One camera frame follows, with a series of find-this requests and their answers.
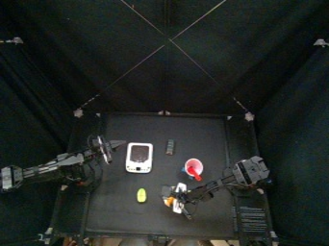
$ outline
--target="black curtain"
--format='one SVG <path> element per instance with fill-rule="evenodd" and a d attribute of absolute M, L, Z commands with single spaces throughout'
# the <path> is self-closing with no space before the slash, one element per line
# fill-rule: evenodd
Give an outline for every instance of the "black curtain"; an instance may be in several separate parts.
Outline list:
<path fill-rule="evenodd" d="M 258 114 L 274 228 L 285 244 L 328 245 L 329 48 L 317 48 Z"/>
<path fill-rule="evenodd" d="M 16 37 L 4 18 L 0 37 Z M 65 152 L 73 114 L 51 83 L 23 46 L 0 44 L 0 168 L 39 165 Z M 0 194 L 0 244 L 45 231 L 56 187 L 32 184 Z"/>

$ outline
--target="black tabletop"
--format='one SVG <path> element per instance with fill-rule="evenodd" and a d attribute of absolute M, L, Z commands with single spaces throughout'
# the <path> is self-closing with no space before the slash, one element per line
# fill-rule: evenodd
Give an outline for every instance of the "black tabletop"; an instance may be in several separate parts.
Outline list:
<path fill-rule="evenodd" d="M 94 120 L 92 117 L 91 121 L 84 119 L 79 123 L 71 145 L 76 146 L 79 141 L 84 141 L 91 131 L 90 122 Z M 178 183 L 184 183 L 187 188 L 203 185 L 222 177 L 227 165 L 257 155 L 251 125 L 245 119 L 225 116 L 106 114 L 100 118 L 99 131 L 110 140 L 151 143 L 152 168 L 147 174 L 126 171 L 127 146 L 116 150 L 110 165 L 102 163 L 103 180 L 90 197 L 86 234 L 164 234 L 170 237 L 233 238 L 234 198 L 225 188 L 214 194 L 209 202 L 201 202 L 197 208 L 193 205 L 187 206 L 194 212 L 193 220 L 187 220 L 182 214 L 172 213 L 164 206 L 160 189 L 163 185 Z M 166 155 L 168 139 L 175 141 L 172 156 Z M 180 171 L 184 162 L 191 158 L 203 163 L 202 182 L 190 180 Z M 139 188 L 146 189 L 148 196 L 143 204 L 136 200 Z"/>

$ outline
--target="metal bracket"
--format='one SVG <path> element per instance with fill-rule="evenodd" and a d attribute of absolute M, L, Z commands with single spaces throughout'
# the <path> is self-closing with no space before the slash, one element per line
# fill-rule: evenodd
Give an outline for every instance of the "metal bracket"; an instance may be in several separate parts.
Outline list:
<path fill-rule="evenodd" d="M 151 234 L 148 236 L 148 241 L 156 242 L 159 245 L 166 245 L 166 243 L 170 241 L 170 237 L 164 234 Z"/>

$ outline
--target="black cloth backdrop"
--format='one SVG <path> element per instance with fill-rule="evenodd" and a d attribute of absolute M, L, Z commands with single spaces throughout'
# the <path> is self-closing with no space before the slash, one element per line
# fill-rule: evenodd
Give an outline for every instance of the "black cloth backdrop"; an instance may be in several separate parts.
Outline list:
<path fill-rule="evenodd" d="M 291 245 L 329 238 L 329 49 L 320 48 L 258 114 L 261 154 L 273 172 L 277 233 Z"/>
<path fill-rule="evenodd" d="M 243 113 L 235 96 L 257 115 L 259 149 L 278 181 L 275 229 L 293 244 L 325 244 L 328 50 L 313 42 L 329 37 L 328 1 L 227 0 L 175 38 L 178 46 L 168 37 L 219 1 L 126 3 L 163 35 L 119 0 L 1 1 L 0 37 L 24 40 L 0 45 L 1 166 L 35 165 L 64 151 L 72 110 L 108 85 L 86 110 Z M 0 199 L 3 238 L 45 229 L 51 185 Z"/>
<path fill-rule="evenodd" d="M 0 37 L 13 37 L 3 19 Z M 64 153 L 72 113 L 49 80 L 15 45 L 0 45 L 0 168 L 39 165 Z M 44 232 L 57 184 L 0 194 L 0 244 Z M 17 245 L 29 245 L 20 241 Z"/>

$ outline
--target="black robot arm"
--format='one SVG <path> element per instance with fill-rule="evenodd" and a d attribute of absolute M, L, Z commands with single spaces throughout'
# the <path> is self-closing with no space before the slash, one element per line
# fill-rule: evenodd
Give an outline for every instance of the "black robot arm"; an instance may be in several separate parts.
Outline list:
<path fill-rule="evenodd" d="M 92 139 L 91 146 L 83 151 L 64 153 L 48 163 L 21 169 L 11 165 L 0 170 L 1 192 L 15 191 L 21 185 L 59 181 L 67 185 L 90 185 L 94 181 L 94 162 L 103 156 L 107 164 L 112 161 L 111 152 L 124 141 L 107 142 L 102 136 Z"/>

